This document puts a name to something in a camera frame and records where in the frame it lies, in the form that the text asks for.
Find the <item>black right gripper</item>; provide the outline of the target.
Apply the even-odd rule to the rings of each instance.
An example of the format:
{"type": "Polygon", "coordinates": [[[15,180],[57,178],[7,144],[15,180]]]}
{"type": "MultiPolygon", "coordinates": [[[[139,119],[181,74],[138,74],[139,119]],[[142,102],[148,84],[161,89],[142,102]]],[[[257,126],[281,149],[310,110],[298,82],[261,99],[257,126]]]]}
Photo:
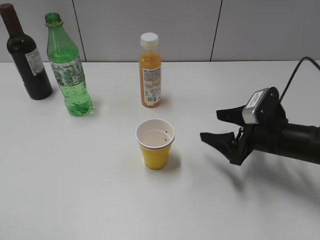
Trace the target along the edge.
{"type": "Polygon", "coordinates": [[[222,134],[201,132],[201,141],[215,148],[233,165],[241,165],[258,141],[270,142],[272,134],[279,132],[280,127],[288,120],[280,104],[277,88],[267,88],[269,90],[257,110],[258,124],[245,124],[242,115],[245,105],[220,109],[216,111],[217,119],[240,126],[238,134],[235,136],[233,132],[222,134]]]}

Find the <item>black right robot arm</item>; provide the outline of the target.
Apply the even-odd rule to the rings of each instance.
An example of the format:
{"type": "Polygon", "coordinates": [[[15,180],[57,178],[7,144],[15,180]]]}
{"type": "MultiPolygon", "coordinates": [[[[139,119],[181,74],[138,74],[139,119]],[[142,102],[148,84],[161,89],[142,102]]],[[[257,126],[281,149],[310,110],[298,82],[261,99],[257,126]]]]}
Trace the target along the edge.
{"type": "Polygon", "coordinates": [[[238,134],[202,132],[200,139],[233,165],[240,166],[253,151],[320,163],[319,127],[289,123],[275,87],[254,92],[240,107],[217,110],[216,116],[238,125],[238,134]]]}

